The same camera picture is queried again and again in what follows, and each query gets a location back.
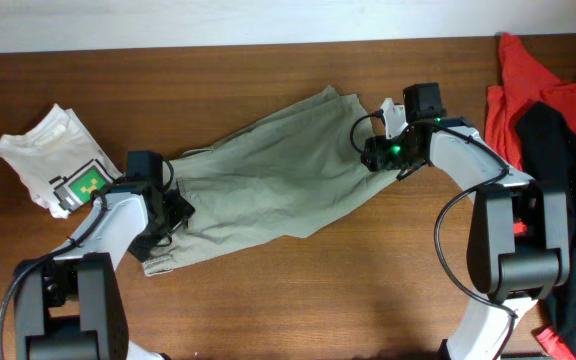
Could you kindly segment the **khaki shorts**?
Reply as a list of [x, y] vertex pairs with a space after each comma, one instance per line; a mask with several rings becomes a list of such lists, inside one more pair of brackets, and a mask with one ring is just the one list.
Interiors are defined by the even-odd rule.
[[373, 136], [356, 95], [332, 86], [165, 166], [194, 207], [170, 245], [142, 264], [148, 276], [278, 237], [307, 238], [395, 182], [371, 172], [356, 146]]

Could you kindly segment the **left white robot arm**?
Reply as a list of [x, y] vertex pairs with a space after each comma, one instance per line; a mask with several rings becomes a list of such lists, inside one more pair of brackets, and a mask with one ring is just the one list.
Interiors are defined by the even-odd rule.
[[0, 308], [0, 358], [14, 309], [19, 359], [157, 359], [131, 341], [115, 271], [126, 253], [146, 257], [185, 226], [195, 209], [178, 190], [148, 181], [110, 184], [58, 248], [18, 264]]

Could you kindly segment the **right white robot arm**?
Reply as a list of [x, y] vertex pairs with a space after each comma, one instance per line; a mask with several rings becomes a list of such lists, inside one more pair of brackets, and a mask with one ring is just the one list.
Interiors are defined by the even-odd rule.
[[[462, 117], [379, 118], [385, 134], [358, 149], [370, 171], [395, 170], [403, 180], [432, 166], [460, 188], [440, 210], [433, 241], [446, 275], [470, 302], [457, 329], [442, 341], [439, 358], [501, 358], [524, 315], [568, 278], [563, 191], [511, 166]], [[471, 287], [450, 269], [441, 245], [448, 212], [465, 199], [473, 203], [466, 251]]]

